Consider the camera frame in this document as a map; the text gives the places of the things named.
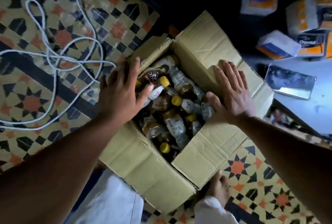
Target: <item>patterned floor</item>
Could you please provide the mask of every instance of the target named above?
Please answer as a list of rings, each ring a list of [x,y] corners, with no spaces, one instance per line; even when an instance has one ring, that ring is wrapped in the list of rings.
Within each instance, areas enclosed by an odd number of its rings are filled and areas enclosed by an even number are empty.
[[[40,32],[28,16],[25,0],[0,0],[0,50],[8,48],[44,52]],[[89,35],[75,0],[38,0],[47,15],[47,33],[55,50],[63,48],[77,36]],[[117,61],[132,53],[155,24],[159,15],[141,0],[83,0],[84,8],[103,44],[107,59]],[[32,11],[41,19],[35,6]],[[178,33],[173,27],[170,33]],[[68,54],[82,59],[91,44],[79,42]],[[93,59],[99,58],[96,50]],[[73,65],[61,62],[68,69]],[[88,64],[96,73],[97,64]],[[53,89],[52,69],[44,59],[30,55],[6,54],[0,58],[0,118],[26,121],[40,117],[48,108]],[[38,127],[63,111],[90,79],[81,69],[61,73],[54,108],[38,123]],[[52,142],[62,138],[95,115],[93,105],[98,88],[85,93],[57,122],[36,131],[4,130],[0,128],[0,172],[7,170]],[[232,198],[227,209],[241,223],[318,223],[313,215],[292,195],[287,186],[265,162],[264,157],[247,140],[223,167],[230,177]],[[193,200],[187,201],[171,215],[162,215],[145,204],[142,222],[193,223]]]

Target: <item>white rope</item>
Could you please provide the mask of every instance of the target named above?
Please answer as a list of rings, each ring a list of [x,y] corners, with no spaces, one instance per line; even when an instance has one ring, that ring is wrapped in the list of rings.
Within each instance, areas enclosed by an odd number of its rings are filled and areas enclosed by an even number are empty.
[[[31,10],[30,10],[30,3],[31,2],[34,2],[40,12],[41,12],[41,16],[42,16],[42,20],[41,20],[41,25],[39,24],[39,22],[35,19],[34,15],[32,14]],[[45,128],[46,126],[50,125],[51,123],[53,123],[54,121],[56,121],[58,118],[60,118],[69,108],[71,108],[73,106],[73,104],[76,102],[76,100],[88,89],[90,88],[94,83],[99,83],[99,81],[97,80],[100,73],[101,73],[101,70],[102,70],[102,67],[103,67],[103,63],[109,63],[111,65],[113,65],[114,67],[115,64],[113,62],[110,62],[110,61],[105,61],[104,60],[104,52],[103,52],[103,48],[102,48],[102,44],[97,40],[97,34],[96,34],[96,30],[94,29],[93,25],[91,24],[91,22],[89,21],[88,17],[86,16],[85,12],[83,11],[83,8],[81,7],[81,3],[79,0],[76,0],[77,2],[77,6],[78,8],[80,9],[85,21],[89,24],[91,30],[93,31],[93,38],[92,37],[78,37],[74,40],[72,40],[71,42],[69,42],[65,48],[60,52],[60,54],[57,54],[56,52],[54,52],[52,50],[52,48],[50,47],[49,45],[49,41],[48,41],[48,38],[47,38],[47,35],[46,35],[46,21],[45,21],[45,12],[42,8],[42,6],[36,1],[36,0],[27,0],[25,2],[25,6],[26,6],[26,9],[27,9],[27,12],[29,13],[29,15],[31,16],[32,20],[35,22],[35,24],[38,26],[38,28],[40,29],[41,31],[41,37],[42,37],[42,40],[46,46],[46,54],[39,54],[39,53],[33,53],[33,52],[28,52],[28,51],[22,51],[22,50],[14,50],[14,49],[10,49],[10,50],[4,50],[2,52],[0,52],[0,56],[3,55],[3,54],[6,54],[6,53],[10,53],[10,52],[16,52],[16,53],[23,53],[23,54],[30,54],[30,55],[37,55],[37,56],[42,56],[42,57],[45,57],[47,59],[47,62],[48,64],[53,68],[54,70],[54,79],[53,79],[53,94],[52,94],[52,99],[51,99],[51,103],[48,107],[48,109],[46,110],[46,112],[39,118],[36,118],[34,120],[31,120],[31,121],[22,121],[22,122],[11,122],[11,121],[4,121],[4,120],[0,120],[0,122],[4,123],[4,124],[9,124],[9,125],[15,125],[15,124],[27,124],[27,123],[34,123],[34,122],[37,122],[41,119],[43,119],[44,117],[46,117],[49,112],[51,111],[53,105],[54,105],[54,100],[55,100],[55,97],[56,97],[56,87],[57,87],[57,82],[56,82],[56,76],[58,75],[58,72],[68,72],[68,71],[73,71],[79,67],[81,67],[85,72],[86,74],[92,79],[92,82],[89,83],[89,85],[87,85],[84,89],[82,89],[78,94],[77,96],[74,98],[74,100],[68,105],[68,107],[63,111],[61,112],[57,117],[53,118],[51,121],[49,121],[48,123],[44,124],[43,126],[40,126],[38,128],[19,128],[19,127],[13,127],[13,126],[6,126],[6,125],[0,125],[0,128],[5,128],[5,129],[12,129],[12,130],[41,130],[43,128]],[[89,51],[89,54],[85,57],[84,60],[82,61],[79,61],[79,60],[76,60],[72,57],[69,57],[69,56],[65,56],[63,55],[67,50],[68,48],[75,42],[77,41],[80,41],[80,40],[92,40],[93,41],[93,44],[90,48],[90,51]],[[101,60],[89,60],[89,58],[91,57],[91,54],[93,53],[93,50],[95,49],[95,46],[96,46],[96,43],[98,44],[98,46],[100,47],[100,58]],[[55,64],[53,65],[52,62],[51,62],[51,59],[56,59],[56,62]],[[61,69],[61,68],[58,68],[58,64],[61,60],[66,60],[66,61],[70,61],[70,62],[74,62],[74,63],[77,63],[76,66],[70,68],[70,69]],[[100,63],[100,66],[99,66],[99,69],[98,69],[98,72],[96,74],[95,77],[93,77],[89,71],[83,66],[83,63]]]

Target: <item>phone screen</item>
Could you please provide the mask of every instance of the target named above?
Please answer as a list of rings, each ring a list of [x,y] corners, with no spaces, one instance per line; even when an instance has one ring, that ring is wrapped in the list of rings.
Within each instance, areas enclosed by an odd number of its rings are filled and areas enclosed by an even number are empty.
[[[265,82],[274,91],[304,100],[310,99],[316,79],[315,76],[301,74],[273,64],[268,66],[265,76]]]

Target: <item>pant leg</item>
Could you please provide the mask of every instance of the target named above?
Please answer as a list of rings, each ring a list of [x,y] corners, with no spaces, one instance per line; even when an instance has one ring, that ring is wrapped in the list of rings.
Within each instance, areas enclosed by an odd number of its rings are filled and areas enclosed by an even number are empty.
[[[144,201],[106,169],[66,224],[140,224]]]
[[[205,197],[195,207],[195,224],[238,224],[231,213],[227,213],[215,197]]]

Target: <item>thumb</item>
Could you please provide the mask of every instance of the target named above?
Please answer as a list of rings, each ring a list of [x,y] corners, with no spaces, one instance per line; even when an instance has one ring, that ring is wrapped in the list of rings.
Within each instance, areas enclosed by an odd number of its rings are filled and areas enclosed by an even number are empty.
[[[139,109],[143,108],[143,105],[144,105],[146,99],[151,94],[151,91],[153,90],[153,88],[154,88],[154,85],[152,83],[148,84],[145,86],[145,88],[139,94],[139,96],[137,97],[137,100],[136,100],[136,105],[139,106]]]
[[[207,100],[209,101],[209,104],[212,105],[216,111],[225,109],[222,103],[220,102],[219,97],[213,94],[212,92],[207,92],[206,97]]]

